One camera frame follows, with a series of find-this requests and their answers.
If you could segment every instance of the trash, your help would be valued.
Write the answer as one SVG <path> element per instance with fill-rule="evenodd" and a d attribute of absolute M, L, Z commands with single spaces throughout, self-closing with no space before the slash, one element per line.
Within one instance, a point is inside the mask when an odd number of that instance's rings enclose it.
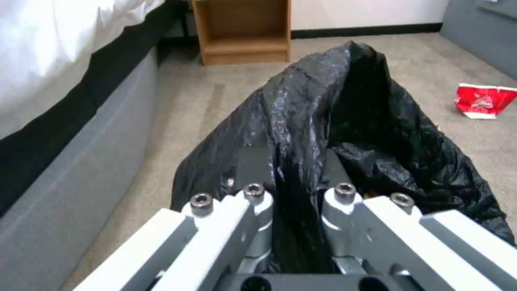
<path fill-rule="evenodd" d="M 220 200 L 236 191 L 238 154 L 259 143 L 269 166 L 258 165 L 268 170 L 255 177 L 275 199 L 268 272 L 336 271 L 320 218 L 323 194 L 335 185 L 325 176 L 327 149 L 359 193 L 404 193 L 424 214 L 458 209 L 515 244 L 470 158 L 391 79 L 384 55 L 366 45 L 308 55 L 253 92 L 181 162 L 171 207 L 180 210 L 196 193 Z"/>
<path fill-rule="evenodd" d="M 516 88 L 480 86 L 461 83 L 456 93 L 456 107 L 471 119 L 495 119 L 517 97 Z"/>

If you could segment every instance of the red paper cup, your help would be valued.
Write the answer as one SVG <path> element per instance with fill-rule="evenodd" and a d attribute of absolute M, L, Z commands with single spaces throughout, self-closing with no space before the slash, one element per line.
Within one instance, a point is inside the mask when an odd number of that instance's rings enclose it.
<path fill-rule="evenodd" d="M 517 89 L 460 84 L 456 107 L 472 119 L 495 119 L 517 97 Z"/>

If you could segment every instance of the hex socket screw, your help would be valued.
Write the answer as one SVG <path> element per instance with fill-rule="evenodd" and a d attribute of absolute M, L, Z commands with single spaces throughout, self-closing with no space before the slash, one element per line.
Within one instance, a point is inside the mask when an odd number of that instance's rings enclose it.
<path fill-rule="evenodd" d="M 248 184 L 242 189 L 244 198 L 252 205 L 258 205 L 264 201 L 264 187 L 258 183 Z"/>
<path fill-rule="evenodd" d="M 338 183 L 334 187 L 334 197 L 337 201 L 346 205 L 354 202 L 356 193 L 355 187 L 350 183 Z"/>
<path fill-rule="evenodd" d="M 413 206 L 415 206 L 415 201 L 403 193 L 393 193 L 391 194 L 390 199 L 407 214 L 411 214 Z"/>
<path fill-rule="evenodd" d="M 198 193 L 190 198 L 190 208 L 195 216 L 207 216 L 214 210 L 214 199 L 210 194 Z"/>

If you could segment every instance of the wooden shelf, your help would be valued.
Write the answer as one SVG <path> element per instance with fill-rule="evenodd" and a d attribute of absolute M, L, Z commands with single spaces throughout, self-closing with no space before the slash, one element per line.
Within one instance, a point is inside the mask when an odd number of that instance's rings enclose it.
<path fill-rule="evenodd" d="M 205 54 L 281 52 L 289 49 L 283 36 L 228 37 L 214 39 L 205 46 Z"/>
<path fill-rule="evenodd" d="M 203 65 L 289 62 L 291 0 L 193 1 Z"/>

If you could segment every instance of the floor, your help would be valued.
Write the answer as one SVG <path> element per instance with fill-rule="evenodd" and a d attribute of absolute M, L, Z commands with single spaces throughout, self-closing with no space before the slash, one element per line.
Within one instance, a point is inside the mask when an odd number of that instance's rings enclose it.
<path fill-rule="evenodd" d="M 392 78 L 471 157 L 517 233 L 517 103 L 495 121 L 470 120 L 453 104 L 458 83 L 517 87 L 517 81 L 438 34 L 301 39 L 292 61 L 348 40 L 385 53 Z M 147 154 L 127 195 L 63 286 L 73 289 L 158 209 L 170 204 L 181 160 L 248 95 L 287 64 L 203 67 L 195 51 L 173 52 L 160 67 L 159 101 Z"/>

